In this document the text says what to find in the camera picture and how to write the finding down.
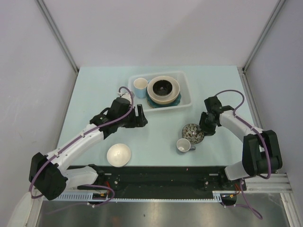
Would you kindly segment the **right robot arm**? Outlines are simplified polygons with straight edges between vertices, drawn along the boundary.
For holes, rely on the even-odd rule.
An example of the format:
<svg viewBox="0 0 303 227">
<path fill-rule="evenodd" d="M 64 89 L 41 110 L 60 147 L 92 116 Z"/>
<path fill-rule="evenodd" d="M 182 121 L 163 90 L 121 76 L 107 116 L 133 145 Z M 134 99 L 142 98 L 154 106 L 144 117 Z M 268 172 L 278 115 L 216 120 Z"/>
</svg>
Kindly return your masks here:
<svg viewBox="0 0 303 227">
<path fill-rule="evenodd" d="M 231 106 L 202 112 L 199 128 L 205 136 L 213 136 L 216 127 L 225 127 L 243 144 L 241 161 L 229 165 L 219 176 L 218 184 L 224 190 L 235 185 L 235 180 L 271 174 L 283 166 L 277 134 L 273 130 L 255 127 L 236 114 Z"/>
</svg>

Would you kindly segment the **floral patterned bowl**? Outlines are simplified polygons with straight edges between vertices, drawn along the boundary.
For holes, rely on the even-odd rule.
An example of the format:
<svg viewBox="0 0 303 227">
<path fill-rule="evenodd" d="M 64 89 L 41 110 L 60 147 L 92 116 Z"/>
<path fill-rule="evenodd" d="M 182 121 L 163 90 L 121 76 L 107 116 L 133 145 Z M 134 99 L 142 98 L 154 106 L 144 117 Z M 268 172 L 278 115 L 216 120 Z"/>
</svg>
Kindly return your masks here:
<svg viewBox="0 0 303 227">
<path fill-rule="evenodd" d="M 190 141 L 191 144 L 198 144 L 203 141 L 204 136 L 199 134 L 198 129 L 199 125 L 194 123 L 189 123 L 185 125 L 182 129 L 182 138 L 185 138 Z"/>
</svg>

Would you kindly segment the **black glossy bowl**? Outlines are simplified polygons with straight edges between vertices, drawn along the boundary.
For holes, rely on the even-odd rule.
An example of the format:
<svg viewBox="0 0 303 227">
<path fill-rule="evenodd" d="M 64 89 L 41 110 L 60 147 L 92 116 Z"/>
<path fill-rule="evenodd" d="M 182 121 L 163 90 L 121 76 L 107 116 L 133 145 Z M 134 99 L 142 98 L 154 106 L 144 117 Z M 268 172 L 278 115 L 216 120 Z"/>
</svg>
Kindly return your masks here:
<svg viewBox="0 0 303 227">
<path fill-rule="evenodd" d="M 157 96 L 168 96 L 172 92 L 172 84 L 167 80 L 158 80 L 154 83 L 152 89 Z"/>
</svg>

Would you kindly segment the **teal glass plate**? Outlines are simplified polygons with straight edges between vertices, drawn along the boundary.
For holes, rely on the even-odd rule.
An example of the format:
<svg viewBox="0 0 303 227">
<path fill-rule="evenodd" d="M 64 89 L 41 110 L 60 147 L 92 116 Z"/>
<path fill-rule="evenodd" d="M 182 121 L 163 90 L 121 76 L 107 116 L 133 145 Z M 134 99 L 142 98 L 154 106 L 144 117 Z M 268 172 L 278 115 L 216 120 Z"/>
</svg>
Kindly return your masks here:
<svg viewBox="0 0 303 227">
<path fill-rule="evenodd" d="M 148 92 L 146 92 L 146 100 L 147 100 L 147 104 L 151 108 L 164 108 L 164 107 L 177 106 L 177 105 L 179 105 L 179 103 L 181 101 L 181 93 L 179 93 L 178 97 L 170 104 L 160 105 L 160 104 L 155 103 L 154 101 L 152 101 L 152 99 L 148 95 Z"/>
</svg>

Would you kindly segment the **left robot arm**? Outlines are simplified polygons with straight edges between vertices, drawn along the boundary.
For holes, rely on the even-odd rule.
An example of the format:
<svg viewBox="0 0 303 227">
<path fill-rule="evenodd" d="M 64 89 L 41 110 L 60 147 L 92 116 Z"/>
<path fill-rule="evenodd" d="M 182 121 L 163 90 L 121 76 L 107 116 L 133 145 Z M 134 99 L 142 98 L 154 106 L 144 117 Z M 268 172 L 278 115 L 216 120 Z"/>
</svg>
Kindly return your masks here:
<svg viewBox="0 0 303 227">
<path fill-rule="evenodd" d="M 29 173 L 31 191 L 36 188 L 48 200 L 56 199 L 65 190 L 78 186 L 101 188 L 105 183 L 102 170 L 96 165 L 70 169 L 70 165 L 95 144 L 105 140 L 118 128 L 140 128 L 148 123 L 143 106 L 117 97 L 110 107 L 95 115 L 81 133 L 46 155 L 32 157 Z"/>
</svg>

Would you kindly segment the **large cream bowl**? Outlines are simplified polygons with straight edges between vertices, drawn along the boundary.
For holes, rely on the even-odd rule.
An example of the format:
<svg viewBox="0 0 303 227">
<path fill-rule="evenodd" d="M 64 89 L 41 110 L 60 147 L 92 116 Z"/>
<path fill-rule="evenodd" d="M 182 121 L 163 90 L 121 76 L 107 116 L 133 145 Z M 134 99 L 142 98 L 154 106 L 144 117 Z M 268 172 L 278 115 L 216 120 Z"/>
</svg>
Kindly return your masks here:
<svg viewBox="0 0 303 227">
<path fill-rule="evenodd" d="M 157 96 L 154 94 L 152 86 L 158 80 L 167 80 L 172 84 L 172 92 L 168 96 Z M 180 85 L 173 77 L 158 76 L 158 77 L 153 78 L 148 83 L 147 92 L 148 92 L 148 95 L 150 96 L 150 98 L 152 99 L 152 101 L 154 101 L 155 103 L 160 104 L 160 105 L 170 104 L 178 97 L 178 95 L 180 93 Z"/>
</svg>

